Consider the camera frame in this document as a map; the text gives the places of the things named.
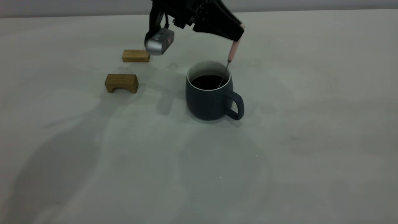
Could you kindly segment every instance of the pink handle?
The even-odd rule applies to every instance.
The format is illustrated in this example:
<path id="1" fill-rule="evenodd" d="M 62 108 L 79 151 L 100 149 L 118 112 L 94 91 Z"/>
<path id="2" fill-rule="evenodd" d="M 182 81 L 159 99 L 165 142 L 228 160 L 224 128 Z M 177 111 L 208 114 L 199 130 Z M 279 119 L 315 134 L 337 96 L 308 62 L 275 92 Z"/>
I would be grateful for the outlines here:
<path id="1" fill-rule="evenodd" d="M 241 39 L 242 39 L 242 37 L 241 37 L 238 41 L 234 41 L 234 42 L 232 43 L 231 50 L 229 51 L 229 55 L 228 55 L 228 62 L 231 62 L 231 61 L 234 59 L 236 50 L 238 49 L 238 46 L 239 46 L 239 43 L 240 43 L 240 40 L 241 40 Z"/>

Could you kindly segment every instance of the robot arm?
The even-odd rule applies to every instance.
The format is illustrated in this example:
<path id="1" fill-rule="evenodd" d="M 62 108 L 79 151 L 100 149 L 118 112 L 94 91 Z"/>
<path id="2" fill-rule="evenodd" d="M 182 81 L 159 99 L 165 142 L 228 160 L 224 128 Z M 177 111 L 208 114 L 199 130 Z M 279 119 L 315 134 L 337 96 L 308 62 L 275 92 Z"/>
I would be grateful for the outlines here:
<path id="1" fill-rule="evenodd" d="M 152 0 L 149 31 L 145 47 L 151 55 L 162 55 L 174 41 L 174 32 L 160 22 L 164 15 L 174 17 L 174 25 L 184 28 L 195 24 L 195 32 L 212 33 L 238 41 L 244 29 L 241 22 L 225 7 L 221 0 Z"/>

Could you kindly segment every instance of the wooden block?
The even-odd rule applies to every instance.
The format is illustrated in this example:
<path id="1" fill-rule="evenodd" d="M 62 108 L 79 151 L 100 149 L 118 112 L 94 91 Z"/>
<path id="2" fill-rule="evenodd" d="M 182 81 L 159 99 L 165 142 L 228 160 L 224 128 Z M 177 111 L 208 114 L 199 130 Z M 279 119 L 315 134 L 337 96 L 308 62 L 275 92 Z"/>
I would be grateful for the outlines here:
<path id="1" fill-rule="evenodd" d="M 105 87 L 108 92 L 113 92 L 118 88 L 125 88 L 131 93 L 136 93 L 138 89 L 138 79 L 136 75 L 108 74 L 105 80 Z"/>
<path id="2" fill-rule="evenodd" d="M 150 55 L 146 50 L 124 50 L 123 62 L 149 62 Z"/>

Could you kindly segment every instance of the gray wall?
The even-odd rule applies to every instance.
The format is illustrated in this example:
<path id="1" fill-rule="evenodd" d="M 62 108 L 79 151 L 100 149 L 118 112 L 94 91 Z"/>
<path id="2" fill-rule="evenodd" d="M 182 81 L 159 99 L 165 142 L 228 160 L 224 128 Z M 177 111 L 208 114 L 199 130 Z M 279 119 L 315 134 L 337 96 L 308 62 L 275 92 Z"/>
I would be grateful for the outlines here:
<path id="1" fill-rule="evenodd" d="M 398 0 L 224 0 L 234 12 L 398 8 Z M 148 14 L 150 0 L 0 0 L 0 17 Z"/>

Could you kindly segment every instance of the mug handle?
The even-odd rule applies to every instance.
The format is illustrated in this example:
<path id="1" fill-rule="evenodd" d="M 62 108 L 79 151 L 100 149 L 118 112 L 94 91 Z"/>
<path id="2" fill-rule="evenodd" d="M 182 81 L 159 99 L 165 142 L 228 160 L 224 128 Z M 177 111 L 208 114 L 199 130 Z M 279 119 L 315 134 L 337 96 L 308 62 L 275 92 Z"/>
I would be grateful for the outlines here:
<path id="1" fill-rule="evenodd" d="M 228 109 L 226 114 L 230 116 L 234 120 L 240 120 L 245 114 L 245 106 L 243 105 L 243 99 L 236 92 L 228 91 L 225 93 L 225 96 L 235 101 L 238 106 L 238 112 L 236 113 L 232 109 Z"/>

